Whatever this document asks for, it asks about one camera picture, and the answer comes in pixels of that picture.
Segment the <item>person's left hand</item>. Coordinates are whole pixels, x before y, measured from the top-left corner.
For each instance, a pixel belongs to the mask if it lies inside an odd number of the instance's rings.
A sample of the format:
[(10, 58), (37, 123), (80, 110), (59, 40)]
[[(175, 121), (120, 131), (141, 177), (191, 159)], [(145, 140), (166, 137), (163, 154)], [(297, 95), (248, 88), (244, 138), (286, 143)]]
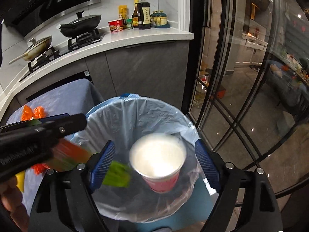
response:
[(29, 216), (22, 203), (23, 195), (17, 187), (17, 177), (14, 175), (1, 183), (1, 203), (10, 212), (10, 217), (21, 231), (28, 231)]

